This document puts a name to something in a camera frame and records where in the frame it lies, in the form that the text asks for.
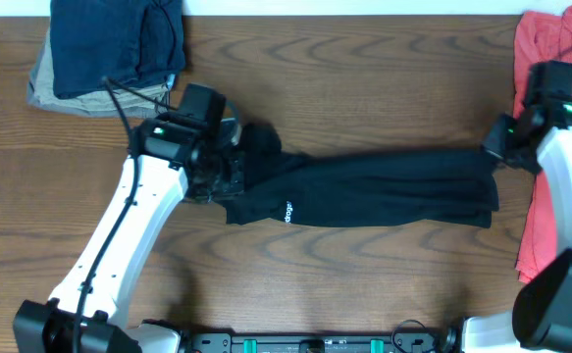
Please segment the black t-shirt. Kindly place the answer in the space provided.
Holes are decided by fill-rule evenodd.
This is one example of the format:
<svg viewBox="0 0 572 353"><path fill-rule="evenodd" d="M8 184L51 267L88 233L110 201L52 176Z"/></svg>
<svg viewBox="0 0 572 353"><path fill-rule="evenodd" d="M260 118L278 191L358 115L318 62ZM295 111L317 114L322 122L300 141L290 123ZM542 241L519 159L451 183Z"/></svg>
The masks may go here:
<svg viewBox="0 0 572 353"><path fill-rule="evenodd" d="M271 126L247 125L244 191L221 201L230 224L393 227L422 220L488 228L499 208L494 159L479 150L390 151L327 158L283 151Z"/></svg>

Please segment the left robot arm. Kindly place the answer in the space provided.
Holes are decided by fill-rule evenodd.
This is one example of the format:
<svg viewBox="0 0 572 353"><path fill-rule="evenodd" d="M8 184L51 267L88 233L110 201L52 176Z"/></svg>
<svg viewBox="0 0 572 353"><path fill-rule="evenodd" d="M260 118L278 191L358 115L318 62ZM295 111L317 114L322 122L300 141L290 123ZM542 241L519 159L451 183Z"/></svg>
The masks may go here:
<svg viewBox="0 0 572 353"><path fill-rule="evenodd" d="M236 117L165 113L129 132L115 194L77 262L46 303L26 300L13 320L21 352L184 352L183 331L146 320L128 328L138 279L169 216L183 201L242 189L233 153Z"/></svg>

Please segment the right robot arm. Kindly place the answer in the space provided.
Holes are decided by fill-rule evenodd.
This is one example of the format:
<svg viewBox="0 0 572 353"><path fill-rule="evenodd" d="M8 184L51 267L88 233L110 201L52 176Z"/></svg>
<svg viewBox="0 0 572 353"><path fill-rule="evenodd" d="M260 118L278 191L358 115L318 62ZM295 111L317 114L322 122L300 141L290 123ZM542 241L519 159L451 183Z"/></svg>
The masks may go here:
<svg viewBox="0 0 572 353"><path fill-rule="evenodd" d="M512 310L463 324L463 352L572 352L572 103L527 109L510 133L533 147L556 220L556 257L517 295Z"/></svg>

